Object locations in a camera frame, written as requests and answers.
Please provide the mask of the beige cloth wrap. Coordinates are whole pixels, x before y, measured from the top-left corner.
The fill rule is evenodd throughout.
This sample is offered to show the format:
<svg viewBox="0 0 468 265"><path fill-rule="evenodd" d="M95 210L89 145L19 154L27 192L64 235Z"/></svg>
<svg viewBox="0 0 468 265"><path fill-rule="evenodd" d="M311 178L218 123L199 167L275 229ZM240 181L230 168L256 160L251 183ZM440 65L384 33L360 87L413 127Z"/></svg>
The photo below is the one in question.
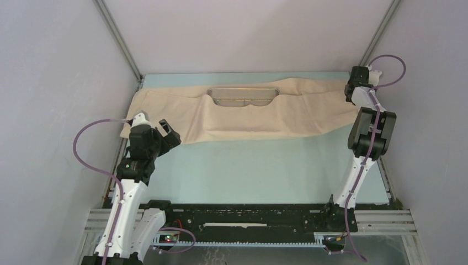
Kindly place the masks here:
<svg viewBox="0 0 468 265"><path fill-rule="evenodd" d="M345 84L307 78L262 83L279 90L262 107L219 106L208 86L144 88L134 95L127 118L145 112L153 125L164 119L183 144L317 136L354 123L359 109L346 101Z"/></svg>

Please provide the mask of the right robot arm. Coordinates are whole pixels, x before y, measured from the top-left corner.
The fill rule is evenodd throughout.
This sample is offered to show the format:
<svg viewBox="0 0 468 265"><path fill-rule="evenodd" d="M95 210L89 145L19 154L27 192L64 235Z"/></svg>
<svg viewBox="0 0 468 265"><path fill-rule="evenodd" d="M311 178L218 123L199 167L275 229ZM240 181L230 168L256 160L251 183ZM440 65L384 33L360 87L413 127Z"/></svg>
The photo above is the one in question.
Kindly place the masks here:
<svg viewBox="0 0 468 265"><path fill-rule="evenodd" d="M359 111L347 141L352 154L342 182L331 197L332 205L342 209L355 207L365 176L390 145L396 114L377 99L375 88L380 75L370 66L354 66L345 85L345 100Z"/></svg>

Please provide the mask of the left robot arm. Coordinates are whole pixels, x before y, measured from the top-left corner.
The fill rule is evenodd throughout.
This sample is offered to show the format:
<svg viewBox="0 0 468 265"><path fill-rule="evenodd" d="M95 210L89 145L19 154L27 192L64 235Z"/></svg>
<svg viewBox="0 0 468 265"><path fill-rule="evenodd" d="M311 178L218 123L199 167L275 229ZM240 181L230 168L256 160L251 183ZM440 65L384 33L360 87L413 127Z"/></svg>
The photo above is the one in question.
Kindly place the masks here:
<svg viewBox="0 0 468 265"><path fill-rule="evenodd" d="M166 132L163 136L145 112L130 120L122 119L121 123L130 125L130 143L116 174L106 173L116 184L114 202L102 238L93 254L83 257L82 264L142 264L156 232L174 224L174 214L161 208L149 208L139 224L135 221L156 159L180 145L180 135L162 119L159 124Z"/></svg>

